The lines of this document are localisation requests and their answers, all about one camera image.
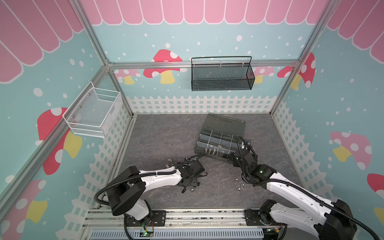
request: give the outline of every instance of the ventilation grille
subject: ventilation grille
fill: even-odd
[[[261,228],[214,228],[214,229],[155,229],[154,236],[139,237],[141,229],[128,229],[134,239],[255,239],[263,238]],[[123,229],[93,230],[90,240],[127,239]]]

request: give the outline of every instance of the light blue wall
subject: light blue wall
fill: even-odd
[[[384,175],[381,139],[384,134],[384,65],[372,59],[369,51],[357,49],[351,40],[344,40],[337,32],[328,29],[312,53],[317,71],[311,87],[306,88],[301,81],[298,91],[289,90],[283,104],[289,108],[288,115],[292,114],[296,128],[300,128],[300,135],[305,135],[309,151],[314,152],[313,159],[320,163],[319,170],[326,173],[325,180],[333,185],[335,198],[348,203],[355,218],[384,237],[383,225],[374,213],[374,208],[384,208],[384,199],[367,183],[368,174]],[[276,113],[276,119],[281,120],[280,114],[284,113]],[[367,137],[372,147],[369,166],[361,170],[353,156],[345,162],[339,161],[333,149],[340,145],[330,141],[331,132],[350,132]],[[302,160],[294,158],[293,161],[299,166]],[[298,170],[302,177],[305,172]],[[371,239],[371,236],[361,229],[358,239]]]

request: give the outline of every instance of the yellow mushroom stem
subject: yellow mushroom stem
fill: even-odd
[[[167,70],[162,73],[160,73],[161,79],[160,83],[161,84],[172,84],[175,82],[175,78],[172,75],[172,70]]]

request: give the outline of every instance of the white polka dot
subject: white polka dot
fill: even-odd
[[[1,233],[4,234],[8,228],[11,226],[11,222],[8,220],[4,220],[1,222]]]
[[[56,152],[55,154],[55,161],[58,163],[61,163],[61,160],[63,159],[63,149],[60,149],[59,151]]]
[[[304,65],[304,66],[301,68],[301,72],[302,72],[302,73],[305,73],[305,71],[307,71],[307,65]]]
[[[338,145],[341,145],[341,141],[340,141],[340,139],[335,139],[335,140],[333,140],[335,143],[337,143]]]
[[[365,152],[368,154],[372,154],[372,147],[371,146],[366,146],[365,147]]]
[[[6,183],[10,183],[10,182],[12,182],[12,180],[15,178],[15,176],[13,176],[13,175],[9,175],[8,177],[6,177],[5,178],[5,182]]]
[[[62,113],[62,110],[61,108],[52,108],[51,113],[55,116],[60,116],[60,114]]]
[[[35,88],[33,89],[33,94],[38,97],[41,97],[43,95],[43,91],[40,88]]]
[[[20,199],[19,201],[17,201],[15,207],[17,209],[23,209],[28,203],[28,200],[23,198],[23,199]]]
[[[173,59],[175,59],[175,58],[178,57],[178,55],[177,55],[176,53],[174,53],[174,52],[170,52],[169,55],[170,55],[170,57],[172,57]]]
[[[365,170],[365,164],[362,163],[362,162],[358,162],[358,167],[359,167],[361,170]]]
[[[41,180],[39,184],[37,184],[37,187],[41,190],[45,187],[46,184],[47,184],[46,180]]]
[[[359,150],[359,146],[356,143],[352,143],[351,150],[356,152],[357,150]]]

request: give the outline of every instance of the mushroom illustration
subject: mushroom illustration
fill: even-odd
[[[66,108],[53,108],[40,115],[37,119],[39,140],[36,141],[36,144],[40,144],[48,136],[61,119],[61,114],[65,111]],[[68,129],[43,163],[45,174],[52,175],[59,169],[63,157],[63,150],[66,150],[71,158],[75,158],[82,144],[83,139],[79,136],[75,136]]]
[[[341,162],[353,156],[361,170],[368,167],[372,158],[372,148],[366,136],[348,132],[331,132],[331,139],[340,145],[333,150],[333,153]]]
[[[384,198],[384,176],[380,174],[368,174],[367,176],[368,185],[372,188],[375,193],[380,197]]]
[[[48,202],[34,201],[37,194],[44,188],[45,180],[33,180],[21,194],[8,215],[1,222],[3,240],[19,240],[23,235],[25,220],[38,223],[47,209]]]
[[[263,76],[272,77],[275,74],[273,67],[255,67],[253,69],[253,74],[255,75],[254,84],[260,84],[263,82]]]
[[[279,78],[288,77],[289,74],[291,73],[292,69],[293,69],[293,67],[287,66],[287,67],[283,68],[282,70],[280,70],[277,73],[277,76]],[[301,67],[299,74],[293,80],[291,88],[293,90],[297,91],[299,89],[299,83],[300,83],[301,79],[304,80],[305,86],[307,88],[309,88],[313,83],[315,71],[316,71],[316,60],[315,60],[313,53],[310,53],[310,55],[308,56],[304,65]]]
[[[183,60],[174,52],[166,49],[159,50],[151,60],[152,62],[182,62]],[[172,84],[175,82],[175,78],[172,75],[172,71],[186,72],[186,68],[159,68],[159,69],[145,69],[144,76],[147,78],[153,78],[157,75],[161,75],[160,83]]]
[[[132,85],[135,81],[132,79],[132,76],[141,77],[139,71],[137,69],[120,69],[114,71],[119,83],[122,83],[124,79],[124,83],[126,85]]]

